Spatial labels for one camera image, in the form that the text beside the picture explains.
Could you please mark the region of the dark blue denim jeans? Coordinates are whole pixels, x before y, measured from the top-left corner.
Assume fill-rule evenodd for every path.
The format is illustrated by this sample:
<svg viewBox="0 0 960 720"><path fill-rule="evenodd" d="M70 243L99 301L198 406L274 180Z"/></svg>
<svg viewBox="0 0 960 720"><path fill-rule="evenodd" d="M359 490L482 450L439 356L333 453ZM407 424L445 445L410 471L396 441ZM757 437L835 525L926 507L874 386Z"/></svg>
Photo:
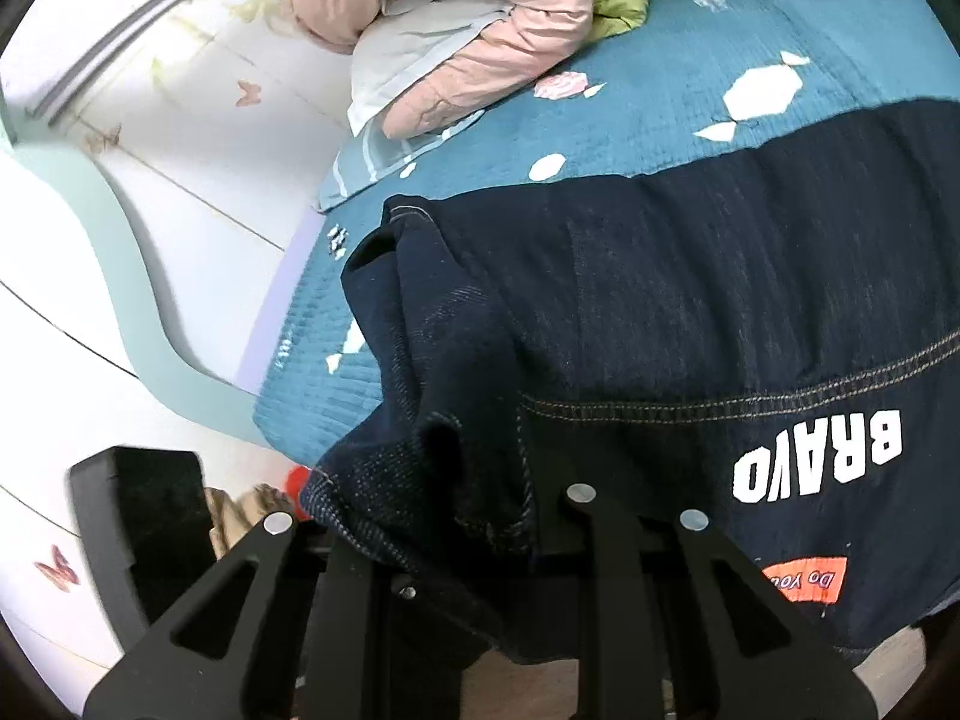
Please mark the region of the dark blue denim jeans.
<svg viewBox="0 0 960 720"><path fill-rule="evenodd" d="M958 598L958 109L654 176L394 197L342 275L382 400L304 510L524 660L550 502L698 509L835 647Z"/></svg>

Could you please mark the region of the red object under bed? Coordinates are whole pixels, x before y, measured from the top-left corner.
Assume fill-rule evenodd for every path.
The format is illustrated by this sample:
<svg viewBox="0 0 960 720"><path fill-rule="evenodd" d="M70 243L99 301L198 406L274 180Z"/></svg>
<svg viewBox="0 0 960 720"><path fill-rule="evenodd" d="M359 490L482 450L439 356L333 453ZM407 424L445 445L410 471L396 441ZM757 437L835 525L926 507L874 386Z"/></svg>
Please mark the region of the red object under bed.
<svg viewBox="0 0 960 720"><path fill-rule="evenodd" d="M286 473L285 483L283 483L283 492L291 500L296 518L301 522L306 522L311 518L301 505L302 491L308 484L309 476L311 476L311 470L308 466L295 465Z"/></svg>

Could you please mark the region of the light blue plaid pillow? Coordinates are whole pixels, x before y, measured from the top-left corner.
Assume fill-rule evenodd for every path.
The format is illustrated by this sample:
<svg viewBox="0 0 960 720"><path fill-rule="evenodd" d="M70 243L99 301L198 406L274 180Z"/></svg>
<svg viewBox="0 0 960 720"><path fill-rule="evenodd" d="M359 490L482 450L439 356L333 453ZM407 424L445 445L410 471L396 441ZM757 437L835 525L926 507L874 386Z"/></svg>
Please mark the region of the light blue plaid pillow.
<svg viewBox="0 0 960 720"><path fill-rule="evenodd" d="M377 119L368 122L335 156L320 184L314 210L317 213L334 210L365 188L404 171L405 167L420 160L423 154L443 146L455 135L470 128L483 114L483 109L477 110L446 128L407 140L391 140L382 133Z"/></svg>

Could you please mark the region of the white pillow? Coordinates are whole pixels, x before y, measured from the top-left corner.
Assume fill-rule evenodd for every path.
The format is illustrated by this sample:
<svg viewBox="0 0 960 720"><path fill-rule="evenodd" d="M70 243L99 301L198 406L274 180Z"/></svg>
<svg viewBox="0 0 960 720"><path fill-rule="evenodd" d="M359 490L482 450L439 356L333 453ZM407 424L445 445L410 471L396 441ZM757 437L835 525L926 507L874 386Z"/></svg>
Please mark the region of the white pillow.
<svg viewBox="0 0 960 720"><path fill-rule="evenodd" d="M513 8L508 0L382 0L353 49L353 135Z"/></svg>

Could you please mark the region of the teal quilted bedspread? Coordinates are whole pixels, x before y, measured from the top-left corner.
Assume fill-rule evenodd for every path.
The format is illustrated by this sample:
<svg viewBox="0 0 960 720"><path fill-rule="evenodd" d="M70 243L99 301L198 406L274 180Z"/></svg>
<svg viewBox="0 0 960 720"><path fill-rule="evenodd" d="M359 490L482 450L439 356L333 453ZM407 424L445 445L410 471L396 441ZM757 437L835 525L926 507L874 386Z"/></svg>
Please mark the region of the teal quilted bedspread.
<svg viewBox="0 0 960 720"><path fill-rule="evenodd" d="M652 0L404 171L325 211L254 406L272 449L313 465L381 398L343 296L348 255L395 195L636 176L757 146L860 107L958 93L958 0Z"/></svg>

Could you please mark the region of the lavender bed frame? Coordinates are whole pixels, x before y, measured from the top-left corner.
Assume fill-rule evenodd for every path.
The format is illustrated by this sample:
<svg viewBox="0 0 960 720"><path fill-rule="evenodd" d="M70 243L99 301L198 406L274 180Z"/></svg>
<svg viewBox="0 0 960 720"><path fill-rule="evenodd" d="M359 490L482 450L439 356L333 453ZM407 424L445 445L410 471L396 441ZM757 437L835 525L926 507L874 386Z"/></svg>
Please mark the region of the lavender bed frame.
<svg viewBox="0 0 960 720"><path fill-rule="evenodd" d="M304 211L270 281L256 321L252 325L251 335L247 339L238 372L233 379L233 382L248 394L257 395L262 388L268 367L274 359L286 312L314 245L324 229L324 223L322 213L317 213L312 208Z"/></svg>

